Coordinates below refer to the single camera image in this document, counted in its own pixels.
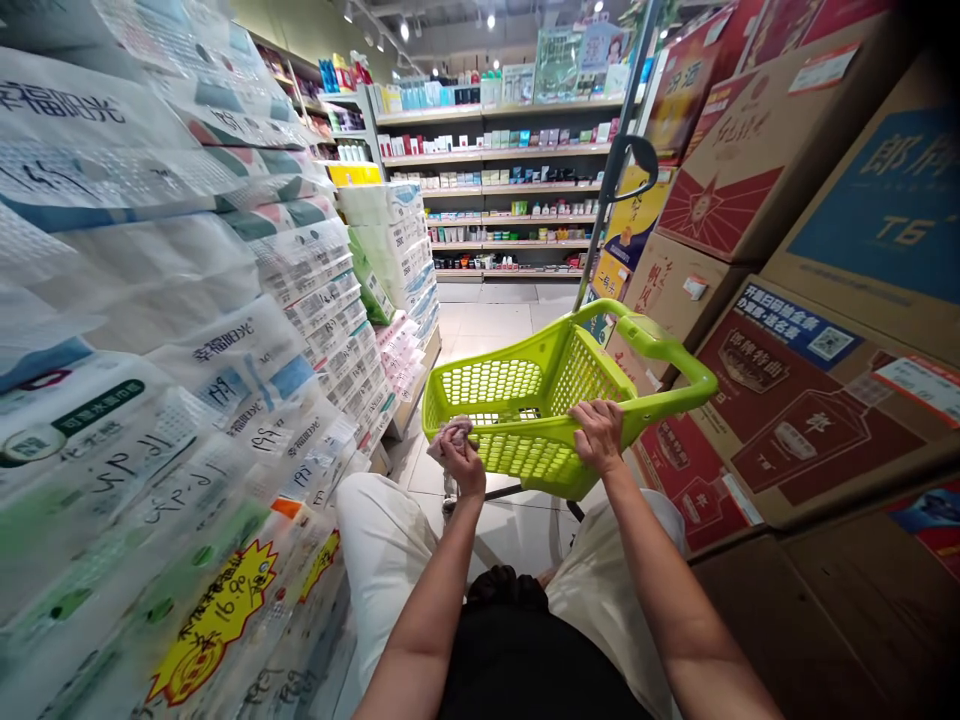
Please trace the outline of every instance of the hand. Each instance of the hand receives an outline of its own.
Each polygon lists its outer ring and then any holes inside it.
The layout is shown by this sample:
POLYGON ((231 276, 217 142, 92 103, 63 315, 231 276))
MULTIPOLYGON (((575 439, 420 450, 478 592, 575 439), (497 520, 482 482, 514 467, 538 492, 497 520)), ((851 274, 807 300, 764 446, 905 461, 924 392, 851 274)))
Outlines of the hand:
POLYGON ((570 408, 569 415, 582 430, 573 434, 577 455, 600 475, 623 464, 620 438, 623 436, 623 410, 610 400, 582 402, 570 408))
POLYGON ((487 471, 471 441, 464 446, 466 457, 449 440, 440 439, 444 466, 460 486, 460 497, 480 496, 487 492, 487 471))

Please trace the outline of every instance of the cloth rag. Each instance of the cloth rag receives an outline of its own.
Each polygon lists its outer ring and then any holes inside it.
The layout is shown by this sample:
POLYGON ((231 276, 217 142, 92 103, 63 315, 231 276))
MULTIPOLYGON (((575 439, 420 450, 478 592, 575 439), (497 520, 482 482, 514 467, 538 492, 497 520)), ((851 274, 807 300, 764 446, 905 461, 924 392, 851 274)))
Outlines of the cloth rag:
POLYGON ((453 420, 440 426, 438 432, 427 448, 427 455, 432 457, 443 468, 443 491, 447 495, 456 495, 457 486, 447 469, 446 457, 443 454, 441 440, 446 440, 456 448, 457 452, 467 456, 467 437, 473 431, 473 420, 466 415, 457 415, 453 420))

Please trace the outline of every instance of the white pants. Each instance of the white pants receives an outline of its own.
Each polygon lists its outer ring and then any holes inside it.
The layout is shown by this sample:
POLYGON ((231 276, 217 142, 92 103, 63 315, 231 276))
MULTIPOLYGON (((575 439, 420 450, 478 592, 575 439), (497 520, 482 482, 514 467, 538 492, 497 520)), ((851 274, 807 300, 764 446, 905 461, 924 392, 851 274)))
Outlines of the white pants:
MULTIPOLYGON (((680 512, 660 493, 642 492, 667 534, 682 547, 680 512)), ((417 501, 382 475, 359 473, 344 479, 335 504, 357 621, 360 686, 365 691, 438 538, 417 501)), ((517 574, 542 570, 515 569, 517 574)), ((550 612, 603 651, 651 715, 658 720, 673 715, 670 688, 634 594, 608 503, 587 513, 546 593, 550 612)))

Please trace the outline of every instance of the yellow price tag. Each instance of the yellow price tag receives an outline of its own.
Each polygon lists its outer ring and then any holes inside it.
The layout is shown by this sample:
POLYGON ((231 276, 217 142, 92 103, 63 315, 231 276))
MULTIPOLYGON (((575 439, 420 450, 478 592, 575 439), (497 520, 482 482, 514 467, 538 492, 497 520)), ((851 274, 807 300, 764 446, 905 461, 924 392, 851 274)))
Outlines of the yellow price tag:
POLYGON ((327 541, 320 549, 317 559, 313 561, 313 567, 310 568, 310 572, 307 574, 307 581, 303 584, 303 590, 300 591, 300 599, 297 602, 307 602, 307 597, 313 590, 314 585, 319 582, 320 576, 323 575, 328 567, 333 565, 333 559, 337 556, 337 550, 339 549, 340 531, 334 530, 330 533, 330 537, 327 538, 327 541))
POLYGON ((260 547, 254 540, 237 553, 207 588, 199 604, 180 628, 177 641, 154 677, 149 702, 161 692, 171 706, 186 702, 210 679, 227 645, 243 634, 248 618, 264 603, 264 592, 277 576, 277 553, 272 542, 260 547))

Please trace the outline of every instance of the person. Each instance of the person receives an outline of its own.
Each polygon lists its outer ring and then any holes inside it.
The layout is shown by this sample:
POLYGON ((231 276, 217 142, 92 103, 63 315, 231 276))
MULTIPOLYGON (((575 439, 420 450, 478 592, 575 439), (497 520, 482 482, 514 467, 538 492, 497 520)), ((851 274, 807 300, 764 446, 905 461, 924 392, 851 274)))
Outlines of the person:
POLYGON ((595 400, 570 415, 608 502, 586 514, 546 607, 464 605, 486 490, 469 443, 465 455, 443 448, 460 497, 439 540, 390 480, 364 473, 338 488, 365 688, 354 718, 782 717, 684 561, 680 513, 624 464, 620 407, 595 400))

